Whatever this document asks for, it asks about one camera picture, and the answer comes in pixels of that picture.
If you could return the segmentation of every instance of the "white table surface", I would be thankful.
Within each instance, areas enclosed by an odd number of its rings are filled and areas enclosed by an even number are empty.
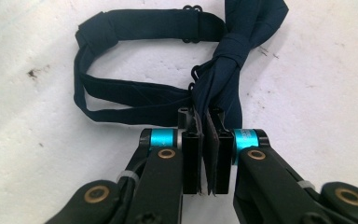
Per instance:
[[[330,181],[358,187],[358,1],[286,3],[281,29],[242,68],[243,128],[264,129],[317,190]],[[95,123],[76,107],[78,24],[111,9],[184,5],[224,17],[223,1],[0,1],[0,223],[43,223],[84,184],[115,180],[146,127]],[[120,43],[89,72],[186,88],[191,68],[215,47]],[[235,174],[228,195],[185,196],[183,223],[239,223]]]

